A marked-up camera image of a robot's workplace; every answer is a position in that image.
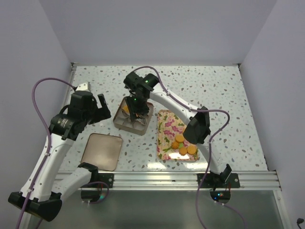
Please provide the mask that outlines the gold square tin lid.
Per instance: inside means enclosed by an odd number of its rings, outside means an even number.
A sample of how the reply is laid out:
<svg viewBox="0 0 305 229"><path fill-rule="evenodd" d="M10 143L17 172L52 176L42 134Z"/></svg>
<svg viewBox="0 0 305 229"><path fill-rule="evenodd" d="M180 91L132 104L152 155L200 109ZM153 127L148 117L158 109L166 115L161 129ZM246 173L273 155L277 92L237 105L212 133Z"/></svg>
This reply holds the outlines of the gold square tin lid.
<svg viewBox="0 0 305 229"><path fill-rule="evenodd" d="M89 163L99 170L114 171L117 167L123 140L119 136L90 134L81 163Z"/></svg>

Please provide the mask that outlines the metal serving tongs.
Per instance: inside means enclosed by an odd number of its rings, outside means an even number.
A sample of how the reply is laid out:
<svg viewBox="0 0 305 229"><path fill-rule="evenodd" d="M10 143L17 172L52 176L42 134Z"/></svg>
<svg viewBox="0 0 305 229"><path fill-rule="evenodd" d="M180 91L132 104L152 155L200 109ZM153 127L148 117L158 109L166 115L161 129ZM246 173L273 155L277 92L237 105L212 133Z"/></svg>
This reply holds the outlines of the metal serving tongs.
<svg viewBox="0 0 305 229"><path fill-rule="evenodd" d="M129 109L128 109L128 106L125 105L121 108L121 111L122 111L122 114L124 116L124 120L125 121L128 121L132 126L134 126L136 123L140 124L140 125L147 125L147 121L146 121L146 118L147 117L144 117L144 116L141 116L141 115L135 115L136 118L132 121L131 119L131 115L130 115L130 112L129 112Z"/></svg>

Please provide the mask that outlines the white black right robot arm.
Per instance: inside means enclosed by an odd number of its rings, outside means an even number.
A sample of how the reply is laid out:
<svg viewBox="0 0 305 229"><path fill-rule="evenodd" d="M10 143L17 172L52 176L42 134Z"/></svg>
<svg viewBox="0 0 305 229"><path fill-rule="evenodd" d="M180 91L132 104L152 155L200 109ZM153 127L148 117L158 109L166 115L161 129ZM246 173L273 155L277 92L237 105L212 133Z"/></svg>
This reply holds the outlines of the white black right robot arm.
<svg viewBox="0 0 305 229"><path fill-rule="evenodd" d="M225 163L216 150L213 149L214 134L210 130L211 110L206 107L192 108L186 101L167 90L161 80L153 74L140 77L135 72L129 73L124 81L124 87L129 90L130 96L125 97L130 118L135 121L144 118L149 108L147 100L151 99L168 108L186 125L184 138L196 145L208 162L210 173L202 178L213 187L226 187L231 175L231 167Z"/></svg>

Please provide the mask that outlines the orange flower cookie front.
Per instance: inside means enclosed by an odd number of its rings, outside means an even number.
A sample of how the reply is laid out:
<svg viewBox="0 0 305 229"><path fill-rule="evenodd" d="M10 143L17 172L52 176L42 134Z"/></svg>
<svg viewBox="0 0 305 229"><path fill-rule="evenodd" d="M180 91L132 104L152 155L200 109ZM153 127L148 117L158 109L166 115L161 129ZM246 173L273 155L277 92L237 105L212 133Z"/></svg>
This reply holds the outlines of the orange flower cookie front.
<svg viewBox="0 0 305 229"><path fill-rule="evenodd" d="M172 148L172 149L178 149L178 148L179 148L179 145L180 145L179 142L173 141L173 142L171 143L171 148Z"/></svg>

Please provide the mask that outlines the floral rectangular tray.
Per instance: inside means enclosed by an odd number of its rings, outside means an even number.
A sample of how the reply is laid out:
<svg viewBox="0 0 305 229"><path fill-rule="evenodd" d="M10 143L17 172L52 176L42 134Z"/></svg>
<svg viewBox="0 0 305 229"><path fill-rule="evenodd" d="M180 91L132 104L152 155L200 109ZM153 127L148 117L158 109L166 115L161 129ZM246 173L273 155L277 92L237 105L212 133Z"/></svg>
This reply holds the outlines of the floral rectangular tray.
<svg viewBox="0 0 305 229"><path fill-rule="evenodd" d="M157 115L157 157L164 161L197 161L198 148L189 143L183 133L186 125L169 110Z"/></svg>

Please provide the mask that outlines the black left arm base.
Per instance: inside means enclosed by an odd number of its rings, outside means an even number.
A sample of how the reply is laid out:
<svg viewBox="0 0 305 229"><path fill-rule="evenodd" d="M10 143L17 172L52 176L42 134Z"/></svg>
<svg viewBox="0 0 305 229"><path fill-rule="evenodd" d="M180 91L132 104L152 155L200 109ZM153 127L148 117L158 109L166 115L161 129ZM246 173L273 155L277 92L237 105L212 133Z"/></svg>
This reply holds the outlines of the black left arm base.
<svg viewBox="0 0 305 229"><path fill-rule="evenodd" d="M79 188L113 188L114 173L99 173L98 177L91 180L88 184L79 186Z"/></svg>

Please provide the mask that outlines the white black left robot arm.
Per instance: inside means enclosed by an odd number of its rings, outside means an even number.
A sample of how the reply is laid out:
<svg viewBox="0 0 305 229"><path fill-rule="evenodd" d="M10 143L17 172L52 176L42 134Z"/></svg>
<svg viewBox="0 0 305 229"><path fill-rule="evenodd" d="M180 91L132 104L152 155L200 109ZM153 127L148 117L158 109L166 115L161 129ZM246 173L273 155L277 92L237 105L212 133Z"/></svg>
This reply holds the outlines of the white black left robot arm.
<svg viewBox="0 0 305 229"><path fill-rule="evenodd" d="M41 156L25 185L12 192L8 202L19 209L52 221L58 215L63 202L77 189L94 187L99 182L98 168L81 163L77 169L58 184L54 184L59 168L78 135L87 125L111 117L103 94L97 98L88 91L76 91L70 104L54 116L48 128L48 136Z"/></svg>

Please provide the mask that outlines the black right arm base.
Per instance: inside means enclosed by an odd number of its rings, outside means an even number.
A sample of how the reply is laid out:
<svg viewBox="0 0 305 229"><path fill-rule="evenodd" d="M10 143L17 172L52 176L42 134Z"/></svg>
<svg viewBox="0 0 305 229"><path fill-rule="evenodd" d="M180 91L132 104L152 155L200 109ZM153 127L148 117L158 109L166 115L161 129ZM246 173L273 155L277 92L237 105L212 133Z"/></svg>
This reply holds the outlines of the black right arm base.
<svg viewBox="0 0 305 229"><path fill-rule="evenodd" d="M201 188L240 188L240 181L237 173L231 173L226 181L222 181L217 175L207 173Z"/></svg>

